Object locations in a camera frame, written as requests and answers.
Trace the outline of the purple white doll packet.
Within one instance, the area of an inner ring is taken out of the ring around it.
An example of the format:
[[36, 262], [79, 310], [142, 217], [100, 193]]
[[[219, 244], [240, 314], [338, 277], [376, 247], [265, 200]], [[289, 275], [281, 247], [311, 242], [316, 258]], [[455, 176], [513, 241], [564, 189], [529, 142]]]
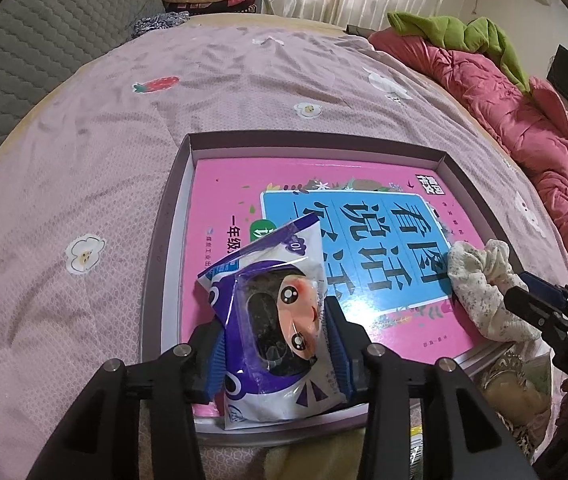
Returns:
[[328, 350], [316, 214], [232, 252], [198, 283], [225, 331], [226, 429], [304, 419], [345, 402]]

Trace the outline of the blue patterned cloth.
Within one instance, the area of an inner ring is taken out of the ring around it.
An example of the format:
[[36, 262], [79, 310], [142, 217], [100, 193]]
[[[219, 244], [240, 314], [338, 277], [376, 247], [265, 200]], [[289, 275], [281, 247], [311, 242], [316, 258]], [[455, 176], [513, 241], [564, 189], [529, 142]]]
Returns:
[[147, 32], [154, 30], [169, 29], [186, 23], [189, 20], [187, 11], [181, 12], [165, 12], [147, 16], [147, 18], [139, 18], [132, 27], [131, 38], [139, 38]]

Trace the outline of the leopard print scrunchie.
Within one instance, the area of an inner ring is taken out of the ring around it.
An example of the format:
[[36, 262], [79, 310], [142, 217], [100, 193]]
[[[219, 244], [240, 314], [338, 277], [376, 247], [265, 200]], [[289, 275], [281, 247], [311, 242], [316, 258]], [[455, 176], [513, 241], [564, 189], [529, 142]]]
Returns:
[[507, 351], [478, 379], [486, 402], [533, 462], [555, 431], [564, 393], [564, 374], [557, 372], [549, 353], [525, 360]]

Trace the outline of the cream floral scrunchie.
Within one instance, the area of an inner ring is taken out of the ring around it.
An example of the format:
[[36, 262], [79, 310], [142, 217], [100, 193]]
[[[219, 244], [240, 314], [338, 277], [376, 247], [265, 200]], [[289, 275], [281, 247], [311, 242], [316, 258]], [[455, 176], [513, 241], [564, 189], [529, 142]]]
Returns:
[[486, 339], [526, 342], [541, 338], [541, 332], [505, 307], [505, 294], [513, 287], [525, 292], [528, 285], [512, 270], [509, 246], [489, 240], [483, 248], [463, 240], [448, 251], [448, 279], [470, 321]]

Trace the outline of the pink quilted comforter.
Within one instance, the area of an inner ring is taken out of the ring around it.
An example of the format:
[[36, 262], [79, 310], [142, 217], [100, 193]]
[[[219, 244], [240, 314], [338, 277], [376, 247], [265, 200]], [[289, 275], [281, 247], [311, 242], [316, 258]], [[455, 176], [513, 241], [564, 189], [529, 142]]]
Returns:
[[430, 77], [468, 110], [522, 168], [568, 250], [568, 113], [552, 86], [532, 79], [522, 93], [486, 56], [400, 36], [387, 28], [369, 42]]

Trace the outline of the green fleece blanket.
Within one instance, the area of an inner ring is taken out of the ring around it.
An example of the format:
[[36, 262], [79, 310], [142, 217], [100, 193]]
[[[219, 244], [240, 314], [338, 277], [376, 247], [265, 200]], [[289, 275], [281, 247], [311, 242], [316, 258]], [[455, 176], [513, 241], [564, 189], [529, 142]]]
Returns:
[[467, 53], [480, 53], [523, 93], [530, 92], [529, 76], [506, 32], [489, 18], [475, 18], [465, 24], [454, 16], [420, 16], [389, 12], [390, 26], [401, 36], [419, 36], [436, 47]]

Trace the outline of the shallow grey cardboard box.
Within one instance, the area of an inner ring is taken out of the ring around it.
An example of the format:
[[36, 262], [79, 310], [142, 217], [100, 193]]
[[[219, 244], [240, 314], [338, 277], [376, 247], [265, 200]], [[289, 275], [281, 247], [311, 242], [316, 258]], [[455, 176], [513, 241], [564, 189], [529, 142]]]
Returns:
[[146, 265], [141, 354], [221, 324], [194, 408], [210, 445], [278, 445], [364, 422], [361, 366], [337, 353], [331, 302], [403, 358], [496, 353], [456, 304], [458, 240], [506, 234], [455, 160], [334, 133], [190, 134], [163, 189]]

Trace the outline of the pink and blue book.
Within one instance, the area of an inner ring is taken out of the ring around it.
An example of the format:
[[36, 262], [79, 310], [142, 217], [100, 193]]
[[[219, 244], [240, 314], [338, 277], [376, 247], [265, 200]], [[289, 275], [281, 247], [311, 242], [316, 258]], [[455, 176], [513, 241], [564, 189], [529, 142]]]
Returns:
[[197, 162], [182, 330], [226, 327], [226, 427], [283, 422], [349, 396], [327, 352], [322, 300], [403, 358], [482, 344], [453, 297], [448, 250], [481, 237], [441, 168], [330, 159]]

